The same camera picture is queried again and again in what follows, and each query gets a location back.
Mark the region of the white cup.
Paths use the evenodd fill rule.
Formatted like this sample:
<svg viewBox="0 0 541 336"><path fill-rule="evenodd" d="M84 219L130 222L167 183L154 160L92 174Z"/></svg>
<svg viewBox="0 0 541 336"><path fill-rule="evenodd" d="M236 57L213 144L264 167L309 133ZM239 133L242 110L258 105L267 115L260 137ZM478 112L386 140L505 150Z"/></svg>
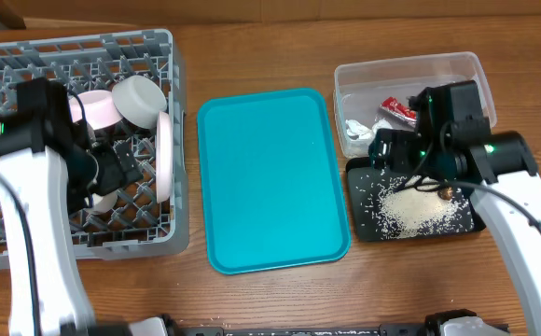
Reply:
<svg viewBox="0 0 541 336"><path fill-rule="evenodd" d="M86 211L90 214L100 215L100 214L104 214L108 212L115 206L118 200L118 195L115 191L105 196L92 194L91 199L92 199L92 206L86 208Z"/></svg>

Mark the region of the red snack wrapper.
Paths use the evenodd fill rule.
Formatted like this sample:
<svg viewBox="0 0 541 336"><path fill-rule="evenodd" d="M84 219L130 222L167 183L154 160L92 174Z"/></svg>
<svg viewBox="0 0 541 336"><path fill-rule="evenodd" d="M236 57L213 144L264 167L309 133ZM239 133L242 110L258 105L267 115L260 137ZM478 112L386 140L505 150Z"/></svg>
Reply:
<svg viewBox="0 0 541 336"><path fill-rule="evenodd" d="M409 126L414 127L416 124L416 112L409 107L401 104L395 97L388 97L380 104L380 109L387 112L391 116L399 119Z"/></svg>

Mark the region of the white tissue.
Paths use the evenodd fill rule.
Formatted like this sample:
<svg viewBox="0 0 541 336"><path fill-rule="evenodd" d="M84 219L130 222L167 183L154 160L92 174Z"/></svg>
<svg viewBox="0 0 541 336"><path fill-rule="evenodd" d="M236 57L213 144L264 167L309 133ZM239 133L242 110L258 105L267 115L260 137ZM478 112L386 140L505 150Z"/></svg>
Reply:
<svg viewBox="0 0 541 336"><path fill-rule="evenodd" d="M347 119L346 134L353 140L373 140L380 129L392 129L392 125L386 119L378 120L371 128L363 125L355 119Z"/></svg>

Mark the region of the large white plate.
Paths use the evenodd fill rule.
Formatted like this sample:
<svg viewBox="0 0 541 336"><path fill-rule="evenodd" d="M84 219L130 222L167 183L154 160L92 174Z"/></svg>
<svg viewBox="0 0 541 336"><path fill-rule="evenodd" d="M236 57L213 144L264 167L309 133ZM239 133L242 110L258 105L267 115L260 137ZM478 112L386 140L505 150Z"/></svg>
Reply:
<svg viewBox="0 0 541 336"><path fill-rule="evenodd" d="M173 180L173 125L168 113L159 112L155 146L156 196L163 203L171 196Z"/></svg>

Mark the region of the brown food scrap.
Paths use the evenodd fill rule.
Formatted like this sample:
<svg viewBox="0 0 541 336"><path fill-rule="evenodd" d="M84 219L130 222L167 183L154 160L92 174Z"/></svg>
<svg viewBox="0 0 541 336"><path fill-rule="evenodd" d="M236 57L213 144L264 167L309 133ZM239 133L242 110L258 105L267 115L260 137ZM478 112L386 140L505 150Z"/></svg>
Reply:
<svg viewBox="0 0 541 336"><path fill-rule="evenodd" d="M440 189L437 192L437 195L440 199L449 202L453 199L454 191L452 187L446 187L444 189Z"/></svg>

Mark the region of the small pink-white plate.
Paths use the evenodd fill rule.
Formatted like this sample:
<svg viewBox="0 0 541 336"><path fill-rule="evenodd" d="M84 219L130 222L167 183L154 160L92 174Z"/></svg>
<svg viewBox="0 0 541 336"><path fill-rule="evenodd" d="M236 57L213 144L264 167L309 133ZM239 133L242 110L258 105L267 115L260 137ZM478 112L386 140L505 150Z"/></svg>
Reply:
<svg viewBox="0 0 541 336"><path fill-rule="evenodd" d="M85 91L78 97L84 106L86 121L93 130L110 127L123 119L114 104L111 91Z"/></svg>

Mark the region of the grey-green bowl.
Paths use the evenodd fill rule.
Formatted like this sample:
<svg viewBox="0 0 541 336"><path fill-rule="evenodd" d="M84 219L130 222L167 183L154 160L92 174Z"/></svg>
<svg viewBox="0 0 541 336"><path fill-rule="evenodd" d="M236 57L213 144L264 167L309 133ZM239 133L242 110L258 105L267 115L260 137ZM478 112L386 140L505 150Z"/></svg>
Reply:
<svg viewBox="0 0 541 336"><path fill-rule="evenodd" d="M142 76L131 76L112 89L113 102L121 116L131 124L153 129L159 112L167 108L167 100L161 88Z"/></svg>

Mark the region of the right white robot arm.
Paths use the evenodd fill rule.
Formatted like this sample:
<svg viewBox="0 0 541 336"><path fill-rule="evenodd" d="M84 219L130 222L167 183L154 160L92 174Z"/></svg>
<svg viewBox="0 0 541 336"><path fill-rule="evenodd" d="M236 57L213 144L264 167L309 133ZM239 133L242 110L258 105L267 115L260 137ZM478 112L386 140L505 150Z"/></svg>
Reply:
<svg viewBox="0 0 541 336"><path fill-rule="evenodd" d="M427 87L409 107L413 130L378 130L371 166L426 176L417 190L463 191L496 242L529 333L541 335L541 177L527 142L517 132L492 133L473 80Z"/></svg>

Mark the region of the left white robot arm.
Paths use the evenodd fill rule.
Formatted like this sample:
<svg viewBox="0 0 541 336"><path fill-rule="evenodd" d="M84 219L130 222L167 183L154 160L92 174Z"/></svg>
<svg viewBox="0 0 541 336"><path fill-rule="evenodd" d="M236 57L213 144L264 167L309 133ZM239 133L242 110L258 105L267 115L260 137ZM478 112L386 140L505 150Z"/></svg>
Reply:
<svg viewBox="0 0 541 336"><path fill-rule="evenodd" d="M69 90L44 77L16 86L17 110L0 115L0 212L11 280L12 335L129 335L100 324L79 276L69 217L142 178L127 144L90 139L73 121Z"/></svg>

